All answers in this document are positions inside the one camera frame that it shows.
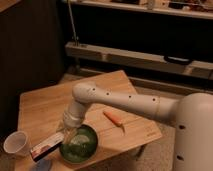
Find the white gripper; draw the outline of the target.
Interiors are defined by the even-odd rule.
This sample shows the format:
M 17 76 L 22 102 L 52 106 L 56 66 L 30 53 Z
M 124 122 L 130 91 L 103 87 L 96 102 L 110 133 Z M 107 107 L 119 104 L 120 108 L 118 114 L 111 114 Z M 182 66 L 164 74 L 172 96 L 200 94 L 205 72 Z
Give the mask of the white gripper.
M 80 109 L 67 109 L 63 113 L 63 123 L 59 124 L 57 131 L 64 135 L 63 143 L 68 144 L 77 134 L 77 129 L 85 119 L 85 111 Z

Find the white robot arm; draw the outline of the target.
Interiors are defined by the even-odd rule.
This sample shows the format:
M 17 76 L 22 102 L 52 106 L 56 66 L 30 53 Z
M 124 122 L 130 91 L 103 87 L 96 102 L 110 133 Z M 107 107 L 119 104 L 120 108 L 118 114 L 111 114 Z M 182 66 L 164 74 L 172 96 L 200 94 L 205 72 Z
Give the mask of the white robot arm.
M 73 101 L 63 113 L 66 129 L 82 125 L 89 107 L 104 104 L 175 127 L 173 171 L 213 171 L 213 95 L 193 93 L 179 100 L 108 91 L 95 82 L 72 89 Z

